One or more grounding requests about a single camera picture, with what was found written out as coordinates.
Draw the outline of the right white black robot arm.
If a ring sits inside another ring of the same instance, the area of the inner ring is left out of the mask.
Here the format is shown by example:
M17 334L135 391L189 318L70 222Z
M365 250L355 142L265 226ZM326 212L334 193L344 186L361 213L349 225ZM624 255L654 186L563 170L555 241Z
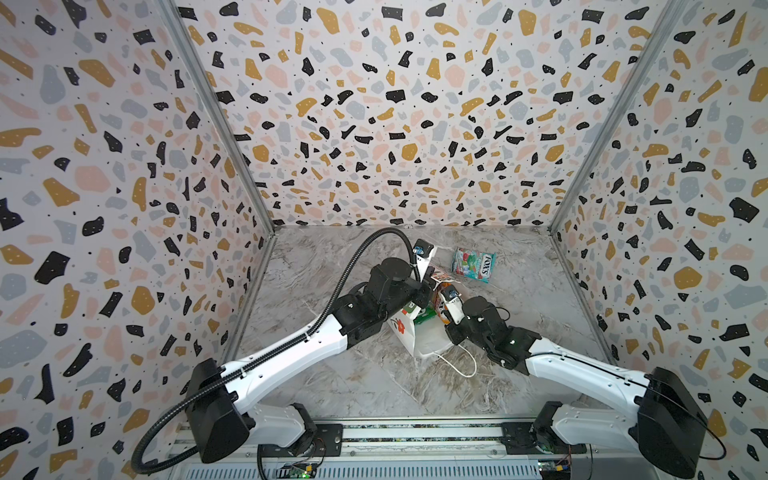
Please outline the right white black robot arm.
M600 362L568 350L539 333L508 325L482 296L463 300L440 294L445 327L455 345L469 341L495 364L549 380L600 403L581 409L549 401L530 438L538 444L607 445L641 454L655 468L692 479L708 432L706 416L672 371L650 373Z

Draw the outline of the green Fox's spring tea packet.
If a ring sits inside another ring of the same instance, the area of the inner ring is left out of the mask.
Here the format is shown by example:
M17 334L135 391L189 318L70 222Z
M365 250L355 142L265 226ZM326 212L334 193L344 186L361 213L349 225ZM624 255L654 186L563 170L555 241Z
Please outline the green Fox's spring tea packet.
M420 325L438 317L436 311L431 305L420 307L413 302L409 302L402 310L402 313L408 319L410 319L414 325Z

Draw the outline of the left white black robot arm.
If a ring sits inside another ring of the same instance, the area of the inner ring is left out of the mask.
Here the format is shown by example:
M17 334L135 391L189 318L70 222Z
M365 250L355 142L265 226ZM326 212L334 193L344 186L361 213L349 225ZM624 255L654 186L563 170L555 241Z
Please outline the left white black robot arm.
M185 413L204 463L220 461L252 440L288 456L312 449L318 428L300 403L286 407L262 399L298 373L378 334L385 323L402 326L406 314L428 302L430 284L405 275L405 261L387 258L369 280L332 303L316 332L304 328L286 338L287 349L266 351L220 366L198 364L191 376Z

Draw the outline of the white paper gift bag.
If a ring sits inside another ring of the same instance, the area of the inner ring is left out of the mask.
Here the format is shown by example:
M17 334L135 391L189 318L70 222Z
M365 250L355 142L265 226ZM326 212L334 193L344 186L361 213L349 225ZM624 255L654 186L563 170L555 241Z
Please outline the white paper gift bag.
M429 268L427 273L428 277L426 278L426 284L431 290L427 305L431 305L432 307L432 298L434 294L433 288L435 286L435 282L432 280L432 274L436 269ZM457 281L455 287L459 290L462 299L463 288L461 287L461 282L454 277L452 278ZM423 360L428 362L440 360L451 367L461 377L474 377L478 369L477 360L464 346L454 345L449 340L445 331L445 326L446 325L444 325L438 317L424 322L423 324L414 325L412 321L402 313L402 311L396 312L390 319L390 327L392 331L395 333L396 337L399 339L402 345L406 348L408 353L416 360ZM445 357L445 354L454 347L458 347L471 360L471 372L464 372L460 370Z

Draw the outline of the orange Fox's fruits candy packet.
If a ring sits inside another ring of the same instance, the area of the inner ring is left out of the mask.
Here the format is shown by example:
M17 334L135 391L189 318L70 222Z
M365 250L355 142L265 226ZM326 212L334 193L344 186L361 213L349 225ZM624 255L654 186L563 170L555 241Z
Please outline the orange Fox's fruits candy packet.
M444 325L448 325L452 322L452 320L448 314L446 307L447 300L444 298L443 292L449 287L454 287L457 284L457 281L447 273L438 269L433 272L432 280L435 282L435 286L433 288L434 294L432 298L433 309L442 323Z

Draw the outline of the teal Fox's candy packet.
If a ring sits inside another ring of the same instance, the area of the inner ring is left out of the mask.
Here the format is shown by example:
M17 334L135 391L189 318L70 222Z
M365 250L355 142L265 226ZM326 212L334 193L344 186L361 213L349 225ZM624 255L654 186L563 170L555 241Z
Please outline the teal Fox's candy packet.
M489 283L495 261L493 253L457 248L453 254L452 271L465 278Z

